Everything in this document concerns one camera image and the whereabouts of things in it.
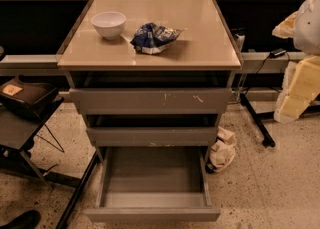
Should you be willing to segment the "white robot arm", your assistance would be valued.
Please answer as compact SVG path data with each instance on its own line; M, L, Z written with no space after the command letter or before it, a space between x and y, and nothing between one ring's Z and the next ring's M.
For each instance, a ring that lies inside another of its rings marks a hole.
M292 38L294 47L306 54L300 62L288 63L276 102L274 119L288 123L297 120L320 94L320 0L305 0L272 35Z

